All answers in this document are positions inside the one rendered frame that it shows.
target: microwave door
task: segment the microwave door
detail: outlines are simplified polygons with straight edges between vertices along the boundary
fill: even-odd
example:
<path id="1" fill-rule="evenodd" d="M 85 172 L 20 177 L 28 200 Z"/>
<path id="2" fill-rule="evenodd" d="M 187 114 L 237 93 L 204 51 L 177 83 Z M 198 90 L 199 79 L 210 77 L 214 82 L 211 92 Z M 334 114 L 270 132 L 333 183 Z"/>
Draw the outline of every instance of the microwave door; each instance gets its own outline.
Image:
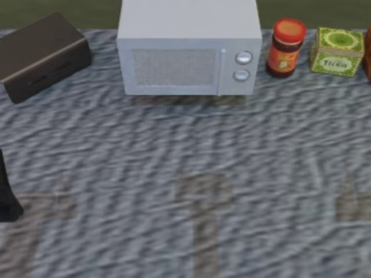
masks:
<path id="1" fill-rule="evenodd" d="M 216 96 L 224 54 L 217 49 L 126 50 L 120 53 L 125 93 Z"/>

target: jar with red lid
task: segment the jar with red lid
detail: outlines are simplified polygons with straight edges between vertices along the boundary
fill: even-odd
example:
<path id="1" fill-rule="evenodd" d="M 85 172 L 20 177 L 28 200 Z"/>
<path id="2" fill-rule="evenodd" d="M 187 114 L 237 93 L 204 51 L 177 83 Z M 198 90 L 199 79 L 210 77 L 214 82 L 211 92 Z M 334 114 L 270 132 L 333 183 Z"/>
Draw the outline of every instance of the jar with red lid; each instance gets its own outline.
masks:
<path id="1" fill-rule="evenodd" d="M 306 32 L 305 25 L 296 19 L 281 19 L 274 24 L 272 44 L 266 63 L 270 75 L 286 78 L 294 73 Z"/>

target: green background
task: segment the green background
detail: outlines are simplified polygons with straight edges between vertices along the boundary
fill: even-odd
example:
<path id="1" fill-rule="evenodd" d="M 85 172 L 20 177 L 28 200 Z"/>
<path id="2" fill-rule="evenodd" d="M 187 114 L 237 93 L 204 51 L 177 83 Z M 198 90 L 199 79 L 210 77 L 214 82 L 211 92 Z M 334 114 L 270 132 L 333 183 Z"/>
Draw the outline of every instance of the green background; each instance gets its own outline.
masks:
<path id="1" fill-rule="evenodd" d="M 262 28 L 295 17 L 308 28 L 367 28 L 371 0 L 257 0 Z M 77 28 L 117 28 L 121 0 L 1 0 L 0 28 L 19 28 L 60 12 Z"/>

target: microwave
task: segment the microwave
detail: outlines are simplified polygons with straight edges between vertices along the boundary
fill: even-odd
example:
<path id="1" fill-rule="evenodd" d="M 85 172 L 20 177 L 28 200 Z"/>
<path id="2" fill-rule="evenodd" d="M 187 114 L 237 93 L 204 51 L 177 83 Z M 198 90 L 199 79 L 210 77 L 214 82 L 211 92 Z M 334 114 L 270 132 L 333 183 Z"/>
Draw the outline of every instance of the microwave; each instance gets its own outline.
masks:
<path id="1" fill-rule="evenodd" d="M 255 0 L 123 0 L 125 94 L 252 94 L 261 43 Z"/>

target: jar label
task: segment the jar label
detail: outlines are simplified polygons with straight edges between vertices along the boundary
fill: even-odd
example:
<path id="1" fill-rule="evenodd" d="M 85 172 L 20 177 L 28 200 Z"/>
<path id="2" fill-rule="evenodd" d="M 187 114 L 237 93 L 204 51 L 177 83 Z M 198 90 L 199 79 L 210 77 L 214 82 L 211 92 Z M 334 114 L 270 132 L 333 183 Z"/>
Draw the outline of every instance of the jar label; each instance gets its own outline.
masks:
<path id="1" fill-rule="evenodd" d="M 273 45 L 270 49 L 268 58 L 268 65 L 276 72 L 289 72 L 295 69 L 296 61 L 299 57 L 299 51 L 295 52 L 282 52 L 277 50 Z"/>

